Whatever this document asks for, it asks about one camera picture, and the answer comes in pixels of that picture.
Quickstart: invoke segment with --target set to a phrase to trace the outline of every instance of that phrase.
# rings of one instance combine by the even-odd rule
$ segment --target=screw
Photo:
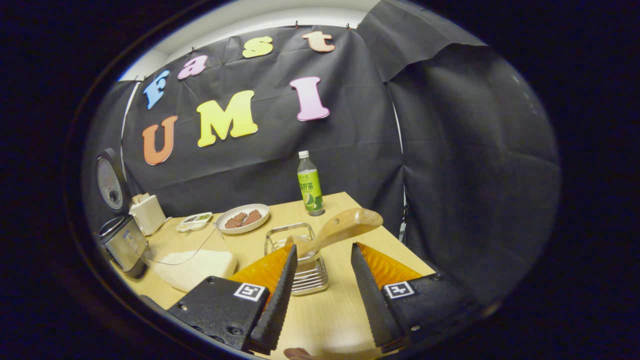
[[[233,335],[242,335],[242,329],[238,329],[237,327],[230,327],[229,332]]]

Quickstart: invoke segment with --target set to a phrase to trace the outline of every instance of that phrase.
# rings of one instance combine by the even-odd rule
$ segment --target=wire basket
[[[310,241],[316,237],[311,225],[306,222],[299,222],[297,224],[291,224],[287,226],[276,227],[269,230],[264,242],[264,255],[268,255],[275,250],[283,247],[287,242],[287,237],[293,234],[295,229],[306,229],[302,235],[303,238],[307,238]],[[274,234],[280,240],[273,239]],[[293,286],[291,288],[291,295],[299,296],[311,293],[323,291],[329,287],[329,276],[326,273],[326,267],[324,260],[320,255],[320,251],[316,252],[313,256],[305,256],[304,258],[298,258],[298,267],[296,269],[296,275],[293,278]]]

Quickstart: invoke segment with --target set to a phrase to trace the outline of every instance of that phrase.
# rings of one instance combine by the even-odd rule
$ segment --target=plastic bottle
[[[298,166],[298,182],[302,192],[302,202],[309,215],[316,217],[324,214],[322,191],[318,179],[318,169],[309,159],[308,151],[300,151],[300,165]]]

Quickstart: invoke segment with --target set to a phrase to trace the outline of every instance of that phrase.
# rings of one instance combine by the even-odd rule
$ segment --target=black fabric
[[[489,47],[450,45],[388,83],[399,118],[410,249],[488,302],[530,269],[560,187],[545,111]]]
[[[331,34],[336,49],[311,49],[305,33]],[[255,37],[273,39],[273,51],[243,58],[243,44]],[[190,59],[206,54],[207,68],[178,80]],[[169,70],[163,97],[147,109],[144,89]],[[289,82],[318,76],[325,119],[300,122],[295,89]],[[256,133],[198,147],[198,105],[216,100],[226,109],[237,92],[253,90]],[[174,148],[155,166],[143,158],[142,131],[176,115]],[[403,208],[402,155],[387,89],[359,34],[346,28],[313,26],[272,28],[231,37],[197,49],[151,74],[138,88],[127,115],[124,137],[127,180],[141,192],[158,196],[167,216],[226,211],[251,203],[277,204],[300,199],[298,151],[309,150],[319,169],[324,194],[347,192],[361,206],[379,212],[397,235]],[[164,130],[156,132],[156,149]]]
[[[120,159],[122,122],[135,84],[135,81],[119,81],[111,87],[97,108],[86,135],[82,154],[82,194],[89,228],[95,236],[100,227],[114,217],[114,213],[104,203],[98,191],[95,177],[97,157],[104,149],[110,147]]]
[[[403,0],[380,1],[362,19],[358,33],[371,49],[384,82],[449,44],[484,45],[453,22]]]

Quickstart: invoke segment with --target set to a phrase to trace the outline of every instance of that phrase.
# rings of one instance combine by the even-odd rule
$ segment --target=bottle label
[[[323,207],[322,191],[320,190],[320,180],[318,171],[298,174],[302,201],[305,203],[307,211],[320,210]]]

